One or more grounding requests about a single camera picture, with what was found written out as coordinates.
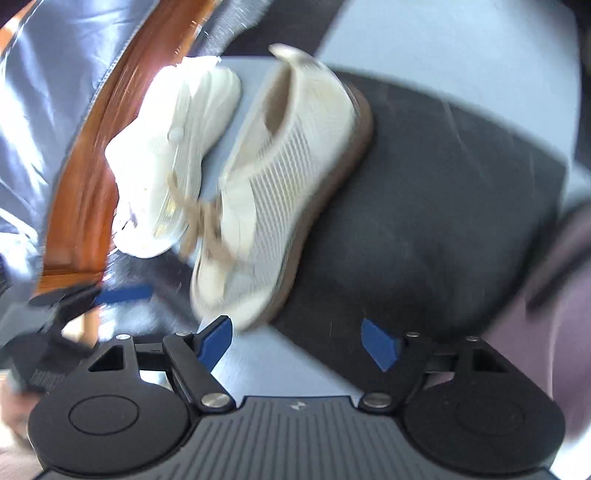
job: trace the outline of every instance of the shoe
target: shoe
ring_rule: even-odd
[[[138,117],[105,149],[119,189],[113,242],[123,253],[155,257],[187,228],[168,179],[184,197],[198,197],[202,159],[225,132],[241,95],[237,75],[216,62],[184,59],[160,70]]]
[[[184,203],[202,240],[190,291],[204,324],[225,314],[244,330],[275,316],[316,216],[373,133],[361,93],[298,49],[269,49],[283,67],[245,121],[217,200]]]

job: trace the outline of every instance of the metal screw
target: metal screw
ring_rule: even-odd
[[[230,400],[230,396],[225,393],[208,393],[203,396],[201,403],[209,408],[224,408]]]
[[[361,401],[370,408],[386,408],[392,404],[392,397],[387,393],[368,393]]]

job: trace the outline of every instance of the gum sole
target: gum sole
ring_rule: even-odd
[[[252,330],[259,325],[269,323],[279,313],[283,305],[285,305],[296,280],[301,253],[310,229],[322,211],[324,211],[330,199],[338,191],[339,187],[353,173],[353,170],[363,158],[372,140],[374,134],[374,116],[367,99],[352,85],[344,85],[344,87],[358,112],[357,128],[354,136],[347,148],[343,150],[340,161],[326,174],[316,194],[310,199],[304,209],[291,237],[290,246],[287,248],[283,257],[283,265],[277,281],[278,286],[273,292],[271,300],[256,320],[249,326],[241,329],[243,331]]]

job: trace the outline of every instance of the light blue floor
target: light blue floor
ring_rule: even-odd
[[[319,58],[341,70],[397,79],[514,128],[572,166],[580,103],[574,17],[553,0],[350,1],[333,24]],[[260,60],[260,79],[272,61]],[[225,61],[254,79],[253,64]],[[204,165],[202,194],[219,171],[259,82],[245,85],[238,119]],[[565,198],[591,192],[575,166]],[[359,393],[270,328],[235,338],[214,374],[240,402],[244,395]],[[591,451],[591,437],[583,441]],[[584,462],[561,452],[554,471],[583,480]]]

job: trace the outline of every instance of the shoelace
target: shoelace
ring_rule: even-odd
[[[181,257],[187,258],[197,246],[197,240],[202,238],[205,257],[217,261],[226,268],[231,267],[236,259],[222,241],[217,205],[186,198],[178,189],[177,177],[174,173],[168,176],[167,181],[170,194],[187,215],[189,223],[181,245]]]

